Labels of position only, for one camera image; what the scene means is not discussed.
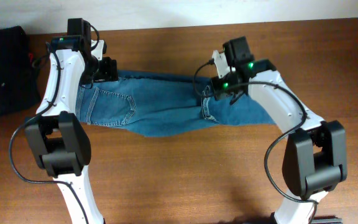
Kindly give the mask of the blue denim jeans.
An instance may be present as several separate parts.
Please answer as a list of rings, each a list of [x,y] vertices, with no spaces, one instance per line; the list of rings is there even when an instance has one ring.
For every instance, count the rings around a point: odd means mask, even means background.
[[[216,100],[210,79],[120,70],[115,82],[81,86],[75,114],[89,125],[126,129],[147,137],[166,137],[216,125],[273,124],[254,100]]]

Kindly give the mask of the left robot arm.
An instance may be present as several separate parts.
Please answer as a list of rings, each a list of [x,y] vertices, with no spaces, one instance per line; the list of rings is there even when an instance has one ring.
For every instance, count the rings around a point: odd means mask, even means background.
[[[77,91],[118,79],[107,45],[92,40],[95,28],[82,18],[68,20],[67,33],[47,44],[50,73],[45,94],[24,133],[40,169],[65,200],[72,223],[104,223],[91,189],[91,143],[75,115]]]

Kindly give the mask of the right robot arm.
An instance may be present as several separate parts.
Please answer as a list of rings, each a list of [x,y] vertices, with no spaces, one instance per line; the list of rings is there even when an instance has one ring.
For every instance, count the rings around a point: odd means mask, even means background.
[[[270,223],[342,223],[340,218],[315,217],[319,202],[347,178],[346,132],[335,120],[327,122],[312,112],[285,84],[276,66],[268,59],[256,60],[245,37],[229,40],[215,50],[210,63],[217,76],[212,79],[213,95],[220,100],[247,95],[273,119],[282,135],[269,145],[268,158],[283,139],[287,141],[282,174],[288,190]]]

